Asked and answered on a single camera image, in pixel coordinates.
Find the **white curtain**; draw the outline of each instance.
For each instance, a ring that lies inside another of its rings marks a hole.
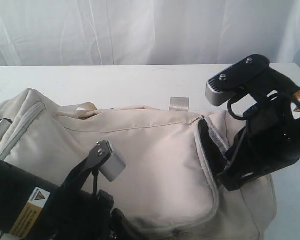
[[[0,66],[300,66],[300,0],[0,0]]]

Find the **beige duffel bag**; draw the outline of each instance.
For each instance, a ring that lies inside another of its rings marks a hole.
[[[0,142],[1,159],[57,185],[97,141],[110,141],[127,167],[114,182],[100,175],[98,188],[151,239],[259,240],[276,215],[270,175],[232,192],[215,182],[209,146],[224,154],[244,126],[226,111],[60,107],[27,89],[0,105],[3,118],[13,123]],[[92,184],[89,178],[83,189]]]

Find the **white table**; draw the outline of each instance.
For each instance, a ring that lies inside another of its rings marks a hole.
[[[0,67],[0,103],[26,88],[37,89],[59,105],[93,102],[99,109],[148,105],[167,110],[170,97],[189,97],[190,111],[218,111],[206,100],[206,81],[229,65],[17,66]],[[271,67],[300,86],[294,63]],[[251,98],[234,105],[244,112]],[[266,233],[269,240],[300,240],[300,161],[273,174],[278,214]]]

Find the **warning triangle symbol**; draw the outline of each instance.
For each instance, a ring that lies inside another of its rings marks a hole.
[[[37,201],[37,200],[44,200],[44,199],[46,199],[45,196],[39,191],[34,200]]]

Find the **screw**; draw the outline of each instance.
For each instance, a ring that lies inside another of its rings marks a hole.
[[[225,74],[221,74],[220,77],[219,77],[219,80],[220,81],[226,81],[226,75]]]
[[[246,64],[252,64],[252,58],[248,57],[245,61]]]

